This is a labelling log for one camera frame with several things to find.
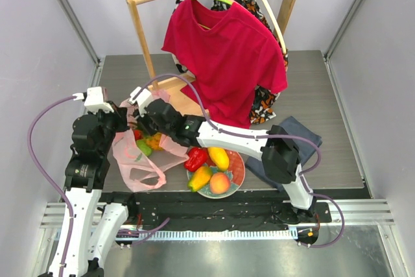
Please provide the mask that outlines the orange pineapple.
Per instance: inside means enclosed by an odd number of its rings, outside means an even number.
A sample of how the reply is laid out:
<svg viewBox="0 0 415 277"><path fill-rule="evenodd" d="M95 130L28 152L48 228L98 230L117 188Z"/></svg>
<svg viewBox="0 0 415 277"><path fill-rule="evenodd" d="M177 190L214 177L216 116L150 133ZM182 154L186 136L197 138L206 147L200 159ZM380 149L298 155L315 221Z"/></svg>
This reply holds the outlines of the orange pineapple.
<svg viewBox="0 0 415 277"><path fill-rule="evenodd" d="M162 151L163 147L161 146L161 137L162 133L158 132L152 136L146 136L144 142L154 151Z"/></svg>

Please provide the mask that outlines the red apple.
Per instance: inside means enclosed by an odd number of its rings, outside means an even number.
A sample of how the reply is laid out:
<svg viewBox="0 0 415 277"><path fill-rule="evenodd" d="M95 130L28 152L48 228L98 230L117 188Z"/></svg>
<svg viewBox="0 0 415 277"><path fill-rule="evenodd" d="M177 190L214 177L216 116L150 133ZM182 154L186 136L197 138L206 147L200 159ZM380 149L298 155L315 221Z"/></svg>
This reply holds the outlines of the red apple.
<svg viewBox="0 0 415 277"><path fill-rule="evenodd" d="M133 130L133 134L134 134L134 139L136 141L143 138L143 133L140 130L137 130L137 129Z"/></svg>

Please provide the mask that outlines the green custard apple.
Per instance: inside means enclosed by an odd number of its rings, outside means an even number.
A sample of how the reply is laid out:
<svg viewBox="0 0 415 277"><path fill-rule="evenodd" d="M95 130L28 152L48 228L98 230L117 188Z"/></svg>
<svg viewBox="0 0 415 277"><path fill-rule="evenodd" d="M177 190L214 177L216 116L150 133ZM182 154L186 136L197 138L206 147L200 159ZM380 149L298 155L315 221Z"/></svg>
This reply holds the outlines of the green custard apple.
<svg viewBox="0 0 415 277"><path fill-rule="evenodd" d="M152 154L152 148L146 143L144 139L137 140L136 145L145 156L150 156Z"/></svg>

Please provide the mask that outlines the pink plastic bag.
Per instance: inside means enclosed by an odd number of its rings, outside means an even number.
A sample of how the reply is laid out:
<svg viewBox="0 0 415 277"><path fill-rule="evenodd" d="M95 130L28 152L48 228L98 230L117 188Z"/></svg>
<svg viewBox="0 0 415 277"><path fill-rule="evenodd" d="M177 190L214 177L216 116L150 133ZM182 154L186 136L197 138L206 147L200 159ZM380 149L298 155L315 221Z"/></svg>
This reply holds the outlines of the pink plastic bag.
<svg viewBox="0 0 415 277"><path fill-rule="evenodd" d="M167 183L165 171L189 159L187 148L164 134L136 135L134 105L130 99L121 102L127 109L129 130L115 135L113 157L127 188L133 192L158 189Z"/></svg>

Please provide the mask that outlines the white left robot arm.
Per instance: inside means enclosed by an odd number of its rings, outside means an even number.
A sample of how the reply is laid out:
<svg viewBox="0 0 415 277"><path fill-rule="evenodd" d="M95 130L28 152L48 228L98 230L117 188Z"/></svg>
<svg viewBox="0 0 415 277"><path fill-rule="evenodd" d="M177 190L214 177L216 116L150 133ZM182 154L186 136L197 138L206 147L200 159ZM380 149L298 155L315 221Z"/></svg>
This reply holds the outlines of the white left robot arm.
<svg viewBox="0 0 415 277"><path fill-rule="evenodd" d="M97 227L92 227L110 168L110 147L116 133L128 129L126 108L99 110L74 121L72 156L65 169L64 220L46 276L104 276L104 262L121 225L137 219L133 196L113 193Z"/></svg>

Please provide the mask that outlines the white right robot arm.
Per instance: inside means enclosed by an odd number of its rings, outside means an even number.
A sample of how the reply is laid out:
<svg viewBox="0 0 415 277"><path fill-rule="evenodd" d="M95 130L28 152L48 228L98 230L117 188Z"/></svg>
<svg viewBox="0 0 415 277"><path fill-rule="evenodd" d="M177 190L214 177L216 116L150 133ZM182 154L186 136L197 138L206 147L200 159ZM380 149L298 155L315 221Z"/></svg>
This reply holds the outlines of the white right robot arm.
<svg viewBox="0 0 415 277"><path fill-rule="evenodd" d="M183 147L219 147L245 154L262 162L265 176L282 185L289 196L292 212L301 222L316 214L315 196L302 175L297 141L312 147L321 160L317 144L292 136L280 126L270 130L248 130L226 126L208 117L182 115L163 99L130 99L134 118L145 130L161 132Z"/></svg>

